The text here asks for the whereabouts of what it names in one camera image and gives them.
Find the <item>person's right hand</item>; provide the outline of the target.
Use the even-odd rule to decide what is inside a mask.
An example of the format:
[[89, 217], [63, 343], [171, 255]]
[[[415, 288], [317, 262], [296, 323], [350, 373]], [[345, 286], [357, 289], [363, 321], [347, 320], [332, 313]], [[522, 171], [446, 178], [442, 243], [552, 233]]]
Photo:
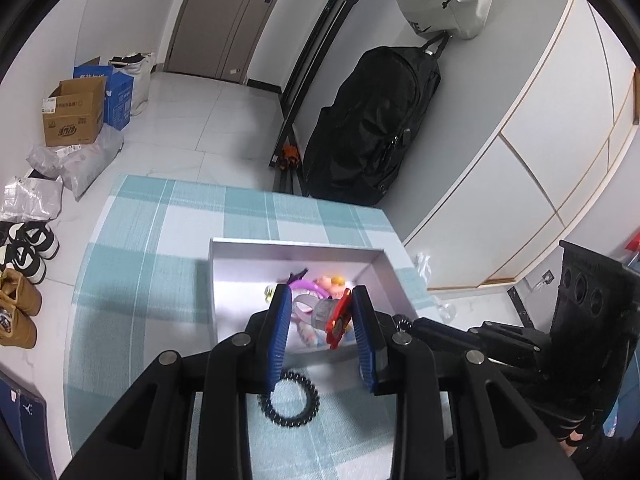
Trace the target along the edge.
[[559, 440], [559, 445], [567, 457], [572, 457], [582, 442], [584, 442], [584, 436], [577, 431], [572, 431], [568, 437]]

